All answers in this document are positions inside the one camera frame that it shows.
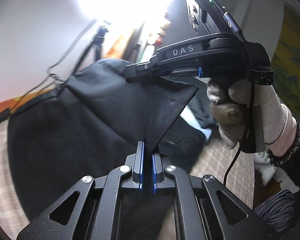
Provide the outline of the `right gloved hand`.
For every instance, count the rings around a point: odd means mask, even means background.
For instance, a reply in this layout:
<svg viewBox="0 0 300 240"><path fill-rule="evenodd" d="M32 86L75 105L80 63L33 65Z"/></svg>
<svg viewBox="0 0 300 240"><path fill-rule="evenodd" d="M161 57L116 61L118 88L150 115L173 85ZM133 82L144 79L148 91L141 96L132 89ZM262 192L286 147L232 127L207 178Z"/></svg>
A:
<svg viewBox="0 0 300 240"><path fill-rule="evenodd" d="M258 136L257 152L266 146L274 156L282 157L292 146L297 122L290 109L280 102L273 86L252 85L246 79L232 85L210 80L207 97L227 148L233 149L251 132Z"/></svg>

